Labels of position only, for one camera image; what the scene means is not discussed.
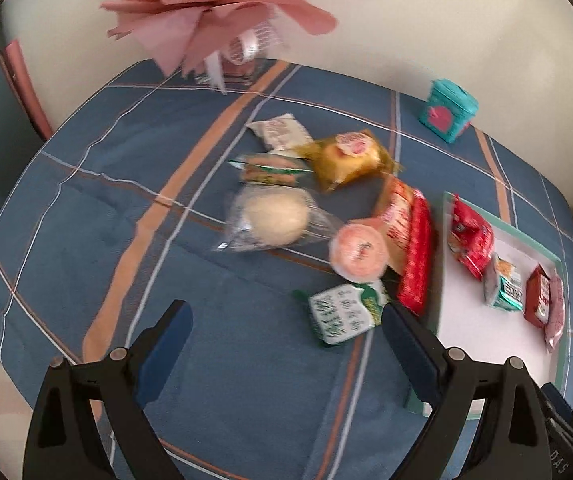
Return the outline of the dark red small packet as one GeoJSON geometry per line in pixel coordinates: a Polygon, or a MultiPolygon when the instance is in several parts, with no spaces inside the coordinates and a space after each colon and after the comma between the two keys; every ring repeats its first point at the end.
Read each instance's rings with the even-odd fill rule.
{"type": "Polygon", "coordinates": [[[539,264],[526,282],[524,317],[537,328],[548,324],[550,308],[550,278],[539,264]]]}

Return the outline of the green white cracker packet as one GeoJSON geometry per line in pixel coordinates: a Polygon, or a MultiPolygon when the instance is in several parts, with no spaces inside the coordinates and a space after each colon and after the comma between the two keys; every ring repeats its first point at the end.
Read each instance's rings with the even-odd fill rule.
{"type": "Polygon", "coordinates": [[[509,312],[523,311],[522,278],[515,265],[495,252],[483,274],[484,302],[509,312]]]}

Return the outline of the red patterned snack packet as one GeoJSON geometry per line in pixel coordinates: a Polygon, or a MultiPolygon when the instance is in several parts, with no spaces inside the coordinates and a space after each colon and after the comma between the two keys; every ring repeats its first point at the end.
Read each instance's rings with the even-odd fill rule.
{"type": "Polygon", "coordinates": [[[424,195],[416,190],[411,207],[407,261],[398,285],[397,299],[419,318],[424,315],[427,306],[434,249],[435,228],[431,207],[424,195]]]}

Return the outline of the red candy packet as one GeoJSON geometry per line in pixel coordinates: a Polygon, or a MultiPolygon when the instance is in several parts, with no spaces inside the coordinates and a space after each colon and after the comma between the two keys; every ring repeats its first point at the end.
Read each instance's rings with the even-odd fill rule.
{"type": "Polygon", "coordinates": [[[453,197],[447,245],[455,259],[479,281],[494,252],[491,225],[458,195],[453,197]]]}

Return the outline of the small green white packet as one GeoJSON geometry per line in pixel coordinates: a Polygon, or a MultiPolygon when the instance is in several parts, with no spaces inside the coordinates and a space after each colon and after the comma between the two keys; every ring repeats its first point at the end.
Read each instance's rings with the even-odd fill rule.
{"type": "Polygon", "coordinates": [[[380,326],[390,301],[381,280],[344,283],[312,295],[294,290],[292,296],[306,307],[311,327],[328,346],[344,344],[380,326]]]}

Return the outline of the pink lid jelly cup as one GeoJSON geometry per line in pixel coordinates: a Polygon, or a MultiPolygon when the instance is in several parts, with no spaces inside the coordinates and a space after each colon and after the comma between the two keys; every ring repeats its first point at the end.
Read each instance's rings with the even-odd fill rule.
{"type": "Polygon", "coordinates": [[[372,226],[349,223],[330,240],[329,263],[352,283],[377,280],[387,270],[389,252],[382,235],[372,226]]]}

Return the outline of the tan red biscuit packet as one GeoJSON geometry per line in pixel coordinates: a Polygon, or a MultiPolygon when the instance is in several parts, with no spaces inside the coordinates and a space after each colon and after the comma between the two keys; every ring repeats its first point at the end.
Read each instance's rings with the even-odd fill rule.
{"type": "Polygon", "coordinates": [[[369,218],[355,219],[352,223],[371,226],[387,245],[387,265],[397,274],[405,271],[410,240],[410,222],[415,190],[391,174],[383,181],[373,214],[369,218]]]}

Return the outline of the clear packet white bun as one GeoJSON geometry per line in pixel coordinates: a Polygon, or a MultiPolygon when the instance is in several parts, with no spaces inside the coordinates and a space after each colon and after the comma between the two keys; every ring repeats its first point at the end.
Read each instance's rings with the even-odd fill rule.
{"type": "Polygon", "coordinates": [[[249,183],[232,198],[217,252],[262,252],[325,242],[342,222],[294,186],[249,183]]]}

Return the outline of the yellow cake packet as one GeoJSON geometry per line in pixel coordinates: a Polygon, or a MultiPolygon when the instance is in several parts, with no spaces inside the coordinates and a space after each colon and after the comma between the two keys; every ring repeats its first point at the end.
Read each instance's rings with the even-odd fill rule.
{"type": "Polygon", "coordinates": [[[368,129],[343,132],[293,148],[311,164],[323,192],[365,177],[390,174],[398,162],[368,129]]]}

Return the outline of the clear green-edged cake packet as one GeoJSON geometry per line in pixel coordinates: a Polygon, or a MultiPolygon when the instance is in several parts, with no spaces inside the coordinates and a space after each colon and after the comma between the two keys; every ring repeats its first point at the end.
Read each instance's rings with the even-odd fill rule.
{"type": "Polygon", "coordinates": [[[278,154],[244,154],[228,162],[246,183],[296,186],[313,172],[300,159],[278,154]]]}

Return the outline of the white cream snack packet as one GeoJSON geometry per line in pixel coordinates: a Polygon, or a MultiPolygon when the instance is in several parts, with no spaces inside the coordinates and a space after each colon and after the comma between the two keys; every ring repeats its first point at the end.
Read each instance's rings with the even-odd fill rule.
{"type": "Polygon", "coordinates": [[[262,141],[270,152],[291,151],[292,148],[313,142],[307,129],[292,114],[249,122],[247,128],[262,141]]]}

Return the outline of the purple pink snack packet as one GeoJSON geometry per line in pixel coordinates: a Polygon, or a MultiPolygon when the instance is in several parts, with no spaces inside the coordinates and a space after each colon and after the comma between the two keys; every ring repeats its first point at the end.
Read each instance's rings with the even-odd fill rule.
{"type": "Polygon", "coordinates": [[[545,344],[547,351],[552,353],[563,335],[565,324],[565,302],[563,281],[558,274],[550,280],[549,319],[545,328],[545,344]]]}

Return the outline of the blue plaid tablecloth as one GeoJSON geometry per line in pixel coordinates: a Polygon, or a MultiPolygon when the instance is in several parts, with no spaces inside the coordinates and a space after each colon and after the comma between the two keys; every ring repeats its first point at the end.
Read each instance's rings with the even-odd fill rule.
{"type": "Polygon", "coordinates": [[[64,122],[0,210],[0,359],[28,402],[54,356],[96,361],[170,303],[194,329],[148,416],[189,479],[384,479],[423,425],[381,330],[322,344],[300,296],[337,286],[323,243],[218,252],[239,181],[260,149],[249,122],[290,113],[315,138],[369,129],[434,209],[456,193],[564,266],[573,399],[573,218],[562,193],[479,129],[446,143],[422,102],[285,62],[227,94],[150,61],[131,65],[64,122]]]}

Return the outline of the teal toy box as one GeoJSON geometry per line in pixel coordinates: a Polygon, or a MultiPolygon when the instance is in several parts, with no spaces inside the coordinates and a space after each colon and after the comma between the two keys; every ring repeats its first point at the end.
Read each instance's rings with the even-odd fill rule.
{"type": "Polygon", "coordinates": [[[432,81],[419,120],[445,142],[453,144],[469,127],[478,110],[477,99],[459,84],[449,79],[436,79],[432,81]]]}

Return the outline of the pink paper flower bouquet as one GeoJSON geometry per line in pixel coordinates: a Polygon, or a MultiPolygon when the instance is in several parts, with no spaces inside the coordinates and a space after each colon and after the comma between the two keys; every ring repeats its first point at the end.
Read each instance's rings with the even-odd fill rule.
{"type": "Polygon", "coordinates": [[[266,54],[279,37],[272,21],[281,12],[311,36],[329,34],[337,20],[307,0],[108,0],[116,16],[108,32],[134,37],[167,76],[189,75],[220,52],[236,64],[266,54]]]}

